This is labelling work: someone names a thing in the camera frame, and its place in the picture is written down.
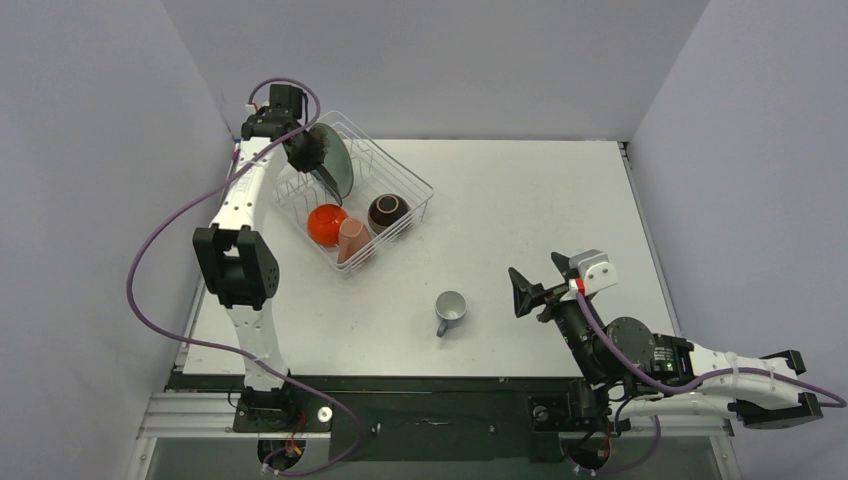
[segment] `pink cup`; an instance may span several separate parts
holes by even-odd
[[[338,263],[344,263],[354,256],[356,252],[365,248],[371,242],[371,233],[365,225],[355,218],[344,219],[339,226],[339,259]]]

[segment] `wire dish rack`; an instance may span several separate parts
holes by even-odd
[[[332,195],[311,175],[287,169],[288,174],[281,175],[276,183],[274,203],[297,227],[303,238],[321,252],[331,267],[343,275],[350,275],[367,260],[396,243],[404,230],[424,218],[427,203],[433,197],[433,187],[386,153],[341,113],[329,112],[318,121],[333,127],[350,152],[353,189],[344,199],[343,208],[348,216],[365,224],[365,228],[371,233],[371,242],[344,263],[338,263],[337,247],[323,247],[309,238],[306,230],[309,212],[319,205],[336,203]],[[377,235],[368,226],[368,207],[374,199],[387,193],[393,193],[406,200],[409,212]]]

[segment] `bolt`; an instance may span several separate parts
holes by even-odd
[[[544,422],[548,419],[548,409],[539,405],[533,409],[533,418],[535,418],[537,422]]]

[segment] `mug handle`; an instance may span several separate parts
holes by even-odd
[[[442,323],[439,324],[439,329],[436,330],[436,336],[442,338],[445,336],[445,332],[448,331],[448,321],[442,320]]]

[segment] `metal washer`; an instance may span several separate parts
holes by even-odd
[[[321,407],[318,409],[318,421],[327,423],[333,418],[333,409],[330,407]]]

